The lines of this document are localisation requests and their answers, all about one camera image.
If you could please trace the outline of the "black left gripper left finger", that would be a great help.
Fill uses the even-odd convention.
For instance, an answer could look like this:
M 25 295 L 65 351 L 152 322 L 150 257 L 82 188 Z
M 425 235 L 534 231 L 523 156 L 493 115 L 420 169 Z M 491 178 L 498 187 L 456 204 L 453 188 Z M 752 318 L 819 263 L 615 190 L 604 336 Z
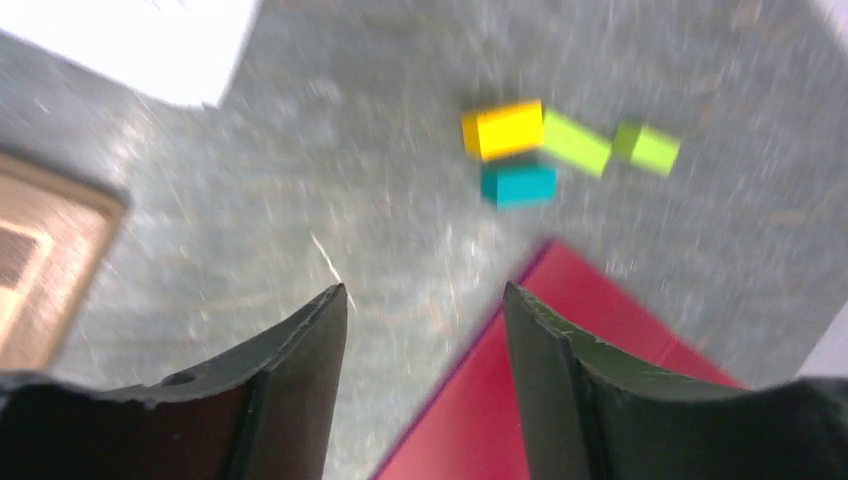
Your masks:
M 97 391 L 1 377 L 5 479 L 319 479 L 347 333 L 337 284 L 159 383 Z

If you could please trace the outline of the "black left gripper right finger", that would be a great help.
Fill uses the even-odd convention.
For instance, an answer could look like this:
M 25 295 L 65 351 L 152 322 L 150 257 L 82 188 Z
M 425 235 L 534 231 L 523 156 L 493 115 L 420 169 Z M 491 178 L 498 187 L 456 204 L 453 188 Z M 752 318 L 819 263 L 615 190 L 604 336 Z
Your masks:
M 510 367 L 534 479 L 843 479 L 847 382 L 723 386 L 635 357 L 508 284 Z

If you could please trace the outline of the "red clip file folder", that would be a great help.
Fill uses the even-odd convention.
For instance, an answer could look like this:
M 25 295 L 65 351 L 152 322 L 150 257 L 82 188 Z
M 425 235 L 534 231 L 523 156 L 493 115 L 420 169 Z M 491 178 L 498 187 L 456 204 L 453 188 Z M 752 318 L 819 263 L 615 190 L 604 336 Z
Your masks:
M 517 280 L 556 313 L 631 355 L 696 379 L 737 384 L 561 241 L 544 242 Z M 495 310 L 373 476 L 528 478 L 502 309 Z

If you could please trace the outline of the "printed white paper sheets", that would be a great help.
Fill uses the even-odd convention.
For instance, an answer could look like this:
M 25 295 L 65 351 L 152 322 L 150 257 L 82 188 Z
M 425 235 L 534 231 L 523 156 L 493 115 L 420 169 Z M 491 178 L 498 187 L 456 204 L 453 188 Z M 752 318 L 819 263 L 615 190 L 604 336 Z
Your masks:
M 166 104 L 217 108 L 261 8 L 244 1 L 4 1 L 1 31 Z

